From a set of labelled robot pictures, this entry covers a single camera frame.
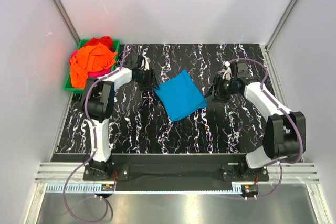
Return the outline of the blue t shirt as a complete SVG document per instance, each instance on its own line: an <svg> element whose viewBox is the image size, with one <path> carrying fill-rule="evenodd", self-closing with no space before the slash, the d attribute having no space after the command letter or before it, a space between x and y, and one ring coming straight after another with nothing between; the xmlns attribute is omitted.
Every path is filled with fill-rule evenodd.
<svg viewBox="0 0 336 224"><path fill-rule="evenodd" d="M154 91L172 122L184 119L195 111L207 107L206 99L186 70L160 84Z"/></svg>

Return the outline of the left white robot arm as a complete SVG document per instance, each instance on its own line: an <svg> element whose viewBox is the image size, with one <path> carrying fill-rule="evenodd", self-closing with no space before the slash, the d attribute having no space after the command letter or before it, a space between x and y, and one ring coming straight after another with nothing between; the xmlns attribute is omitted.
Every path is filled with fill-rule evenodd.
<svg viewBox="0 0 336 224"><path fill-rule="evenodd" d="M82 110L91 138L91 154L84 166L87 174L96 174L103 180L113 175L108 124L114 110L115 92L130 82L136 82L144 91L159 87L148 57L132 53L128 61L122 58L121 65L109 74L88 78L82 94Z"/></svg>

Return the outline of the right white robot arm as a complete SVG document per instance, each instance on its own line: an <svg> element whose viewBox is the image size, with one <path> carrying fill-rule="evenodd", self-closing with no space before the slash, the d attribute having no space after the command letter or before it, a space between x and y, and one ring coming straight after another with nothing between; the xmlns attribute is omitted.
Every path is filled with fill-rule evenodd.
<svg viewBox="0 0 336 224"><path fill-rule="evenodd" d="M250 180L258 172L274 163L295 164L306 150L306 119L302 112L294 112L278 101L265 86L265 80L248 71L249 59L235 59L224 63L206 96L228 101L240 94L252 103L266 120L263 144L246 154L238 167L239 176Z"/></svg>

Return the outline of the pink t shirt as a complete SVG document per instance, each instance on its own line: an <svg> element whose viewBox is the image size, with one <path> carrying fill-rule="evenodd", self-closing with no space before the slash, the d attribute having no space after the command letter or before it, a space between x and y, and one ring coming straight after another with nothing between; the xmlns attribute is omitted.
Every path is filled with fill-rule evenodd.
<svg viewBox="0 0 336 224"><path fill-rule="evenodd" d="M69 60L70 76L73 79L84 79L88 77L100 77L106 73L109 73L111 68L104 68L99 61L96 61L94 57L77 58L72 56Z"/></svg>

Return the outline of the orange t shirt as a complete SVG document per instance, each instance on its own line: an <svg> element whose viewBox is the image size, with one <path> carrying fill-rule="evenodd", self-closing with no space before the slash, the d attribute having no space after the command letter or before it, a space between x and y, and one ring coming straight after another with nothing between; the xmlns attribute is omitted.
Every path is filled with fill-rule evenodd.
<svg viewBox="0 0 336 224"><path fill-rule="evenodd" d="M117 54L101 43L80 48L69 61L72 86L83 89L92 74L100 77L109 73L116 63Z"/></svg>

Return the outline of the red t shirt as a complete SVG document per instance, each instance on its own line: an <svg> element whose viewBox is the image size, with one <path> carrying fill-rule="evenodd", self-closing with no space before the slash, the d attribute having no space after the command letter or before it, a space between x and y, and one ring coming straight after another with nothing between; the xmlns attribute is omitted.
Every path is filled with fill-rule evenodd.
<svg viewBox="0 0 336 224"><path fill-rule="evenodd" d="M84 46L95 46L97 44L102 44L106 46L108 49L112 49L114 41L109 36L103 36L101 38L92 38L88 42L84 44Z"/></svg>

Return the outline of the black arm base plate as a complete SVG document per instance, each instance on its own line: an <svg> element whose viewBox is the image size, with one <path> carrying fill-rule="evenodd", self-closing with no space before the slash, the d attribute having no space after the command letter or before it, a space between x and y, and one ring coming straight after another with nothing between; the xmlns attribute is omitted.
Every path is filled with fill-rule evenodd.
<svg viewBox="0 0 336 224"><path fill-rule="evenodd" d="M85 165L84 180L128 181L149 177L205 177L225 182L268 182L267 169L249 168L245 154L112 154L103 164Z"/></svg>

